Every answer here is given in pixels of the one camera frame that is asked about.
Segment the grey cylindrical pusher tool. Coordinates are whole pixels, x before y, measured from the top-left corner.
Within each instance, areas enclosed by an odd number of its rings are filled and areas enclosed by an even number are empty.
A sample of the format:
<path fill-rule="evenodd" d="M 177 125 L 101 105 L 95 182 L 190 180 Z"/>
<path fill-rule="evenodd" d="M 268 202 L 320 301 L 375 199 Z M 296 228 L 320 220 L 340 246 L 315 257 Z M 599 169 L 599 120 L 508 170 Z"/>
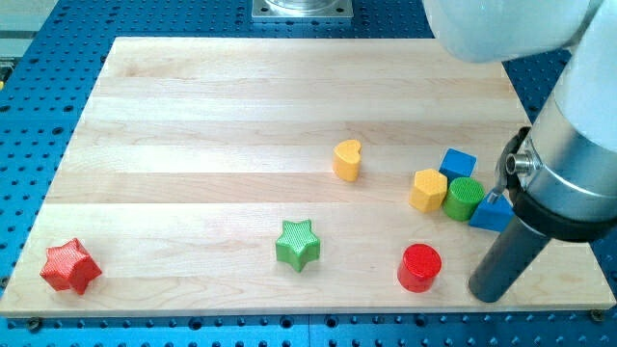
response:
<path fill-rule="evenodd" d="M 514 217 L 472 272 L 471 294 L 484 303 L 498 301 L 550 240 Z"/>

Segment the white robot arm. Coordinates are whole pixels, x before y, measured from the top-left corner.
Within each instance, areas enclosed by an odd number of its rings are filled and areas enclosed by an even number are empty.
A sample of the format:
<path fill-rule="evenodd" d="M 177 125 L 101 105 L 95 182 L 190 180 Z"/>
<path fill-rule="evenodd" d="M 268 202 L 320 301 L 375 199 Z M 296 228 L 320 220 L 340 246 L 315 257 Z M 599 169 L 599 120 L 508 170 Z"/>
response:
<path fill-rule="evenodd" d="M 552 239 L 588 242 L 616 226 L 616 4 L 597 1 L 424 0 L 453 56 L 504 62 L 557 48 L 571 57 L 531 126 L 505 146 L 490 199 L 514 217 L 469 279 L 499 300 Z"/>

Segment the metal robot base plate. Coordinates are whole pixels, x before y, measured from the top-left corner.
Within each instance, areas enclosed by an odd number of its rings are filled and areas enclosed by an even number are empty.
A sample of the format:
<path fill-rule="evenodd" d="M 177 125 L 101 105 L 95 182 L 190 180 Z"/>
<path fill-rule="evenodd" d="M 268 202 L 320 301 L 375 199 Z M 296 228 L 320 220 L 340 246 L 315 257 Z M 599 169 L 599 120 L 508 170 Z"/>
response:
<path fill-rule="evenodd" d="M 352 0 L 253 0 L 253 19 L 351 18 Z"/>

